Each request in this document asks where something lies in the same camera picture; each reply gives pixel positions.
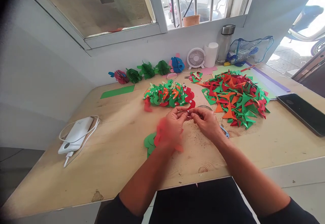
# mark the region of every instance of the terracotta pot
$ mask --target terracotta pot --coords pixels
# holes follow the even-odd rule
[[[200,24],[200,15],[184,17],[183,23],[184,23],[184,27]]]

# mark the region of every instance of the charging cable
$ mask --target charging cable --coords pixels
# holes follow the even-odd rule
[[[67,125],[65,128],[63,128],[62,129],[62,131],[60,132],[60,134],[59,134],[59,139],[61,140],[61,141],[64,141],[64,142],[67,142],[67,143],[75,143],[75,142],[77,142],[78,140],[80,140],[80,139],[82,139],[84,136],[86,136],[88,133],[90,133],[89,134],[89,136],[86,138],[86,140],[84,141],[84,143],[82,144],[82,146],[81,146],[81,148],[78,150],[78,152],[77,152],[77,154],[75,155],[75,157],[73,157],[73,159],[72,160],[70,160],[69,162],[68,162],[68,160],[69,160],[69,158],[73,155],[73,153],[74,153],[74,151],[70,151],[69,153],[67,153],[67,155],[66,155],[66,160],[65,160],[65,163],[64,163],[64,166],[63,166],[63,168],[66,168],[79,154],[80,154],[80,152],[82,151],[82,149],[84,148],[84,146],[85,146],[85,144],[86,144],[86,142],[88,141],[88,139],[89,139],[89,137],[94,133],[94,131],[96,130],[96,128],[97,128],[97,126],[98,126],[98,124],[99,124],[99,122],[101,121],[100,119],[99,119],[99,116],[98,115],[94,115],[94,116],[91,116],[92,118],[95,118],[95,119],[97,119],[96,120],[96,123],[95,123],[95,125],[92,127],[92,129],[90,129],[85,135],[83,135],[83,136],[81,136],[80,138],[78,138],[76,141],[73,141],[73,142],[70,142],[70,141],[67,141],[67,140],[64,140],[62,137],[61,137],[61,134],[62,134],[62,132],[68,127],[68,126],[70,126],[70,125],[72,125],[72,124],[74,124],[75,122],[73,122],[73,123],[70,123],[69,125]]]

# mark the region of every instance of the person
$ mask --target person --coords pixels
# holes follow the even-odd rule
[[[141,223],[162,183],[182,126],[194,120],[217,147],[232,177],[157,192],[151,223],[256,223],[236,186],[261,224],[319,223],[258,169],[222,132],[214,113],[204,108],[173,108],[166,115],[160,144],[115,199],[98,214],[97,223]]]

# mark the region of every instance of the window frame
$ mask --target window frame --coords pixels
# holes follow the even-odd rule
[[[150,0],[156,23],[130,28],[116,33],[84,38],[75,26],[50,0],[35,0],[83,49],[90,50],[110,44],[166,33],[167,24],[161,0]]]
[[[141,38],[168,32],[167,23],[165,20],[164,8],[161,0],[150,0],[156,18],[156,23],[133,27],[116,33],[94,35],[88,38],[84,38],[82,34],[75,28],[75,26],[65,17],[65,15],[50,0],[35,0],[35,1],[87,53],[88,51],[93,50],[95,48],[126,42],[126,41],[131,41],[135,39],[141,39]],[[227,8],[225,12],[225,17],[223,19],[247,14],[251,1],[252,0],[227,0],[226,1]],[[239,6],[240,9],[239,11],[237,11],[238,12],[237,15],[234,15],[234,11],[233,11],[234,5]]]

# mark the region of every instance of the paper towel roll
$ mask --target paper towel roll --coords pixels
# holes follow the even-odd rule
[[[207,68],[214,67],[216,65],[216,59],[218,55],[217,43],[209,43],[208,46],[204,46],[203,50],[205,52],[204,66]]]

